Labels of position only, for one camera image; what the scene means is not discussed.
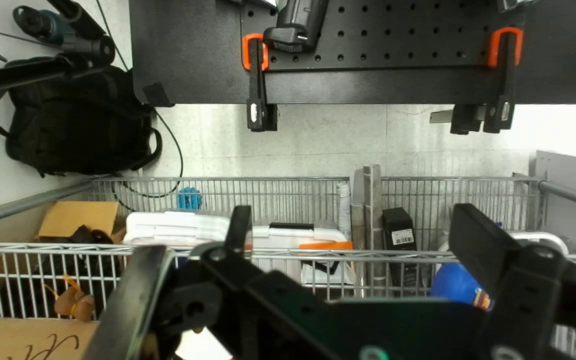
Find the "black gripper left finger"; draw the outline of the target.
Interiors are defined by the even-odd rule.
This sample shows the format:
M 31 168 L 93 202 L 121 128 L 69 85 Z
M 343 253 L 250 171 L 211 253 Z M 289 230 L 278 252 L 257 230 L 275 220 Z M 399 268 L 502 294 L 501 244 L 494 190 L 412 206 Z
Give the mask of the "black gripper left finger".
M 156 353 L 152 317 L 172 260 L 167 246 L 139 246 L 130 253 L 82 360 L 148 360 Z

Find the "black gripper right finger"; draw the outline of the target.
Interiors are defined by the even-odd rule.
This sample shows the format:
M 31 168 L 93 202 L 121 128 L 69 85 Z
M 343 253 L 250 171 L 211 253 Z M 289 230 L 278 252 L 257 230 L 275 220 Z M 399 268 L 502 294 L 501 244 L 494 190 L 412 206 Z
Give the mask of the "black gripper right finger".
M 456 203 L 449 244 L 452 253 L 488 292 L 497 294 L 510 260 L 523 246 L 474 203 Z

